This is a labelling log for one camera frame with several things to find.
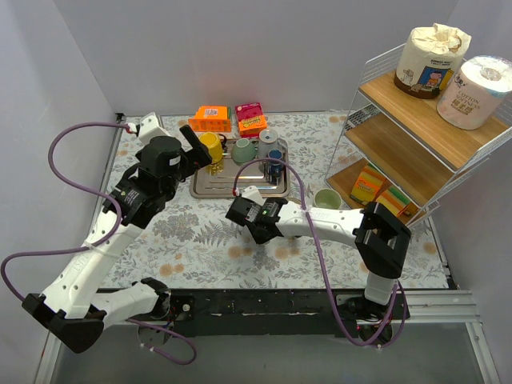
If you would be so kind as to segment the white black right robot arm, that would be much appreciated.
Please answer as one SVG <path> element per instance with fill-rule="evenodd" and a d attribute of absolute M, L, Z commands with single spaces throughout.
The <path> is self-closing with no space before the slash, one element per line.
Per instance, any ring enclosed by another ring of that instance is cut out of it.
<path fill-rule="evenodd" d="M 285 198 L 263 198 L 251 186 L 234 198 L 226 218 L 247 228 L 257 244 L 277 237 L 310 237 L 352 246 L 368 269 L 363 311 L 380 318 L 391 308 L 392 289 L 402 275 L 411 231 L 383 204 L 371 202 L 352 210 L 302 208 Z"/>

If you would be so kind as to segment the small blue cup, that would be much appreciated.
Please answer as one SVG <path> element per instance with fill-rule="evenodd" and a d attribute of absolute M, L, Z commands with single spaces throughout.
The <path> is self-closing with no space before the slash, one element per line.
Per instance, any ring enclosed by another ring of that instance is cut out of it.
<path fill-rule="evenodd" d="M 279 149 L 272 149 L 268 152 L 267 157 L 269 159 L 266 165 L 268 181 L 277 185 L 282 177 L 283 164 L 281 164 L 281 160 L 283 159 L 283 152 Z"/>

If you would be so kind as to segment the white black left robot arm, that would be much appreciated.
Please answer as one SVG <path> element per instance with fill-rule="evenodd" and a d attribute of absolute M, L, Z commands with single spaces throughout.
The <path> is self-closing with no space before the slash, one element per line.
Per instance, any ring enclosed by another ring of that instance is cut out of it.
<path fill-rule="evenodd" d="M 151 138 L 104 201 L 79 251 L 40 294 L 28 294 L 22 308 L 70 350 L 89 349 L 108 327 L 140 314 L 154 320 L 171 314 L 170 289 L 154 278 L 109 294 L 98 288 L 128 246 L 164 211 L 178 189 L 211 157 L 189 126 L 181 134 L 191 148 L 168 135 Z"/>

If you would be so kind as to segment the light green mug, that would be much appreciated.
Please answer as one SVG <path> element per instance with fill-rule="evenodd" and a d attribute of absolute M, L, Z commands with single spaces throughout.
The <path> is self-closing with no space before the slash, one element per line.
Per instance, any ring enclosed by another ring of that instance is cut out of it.
<path fill-rule="evenodd" d="M 325 188 L 314 195 L 313 204 L 317 208 L 338 210 L 342 206 L 342 198 L 336 190 Z"/>

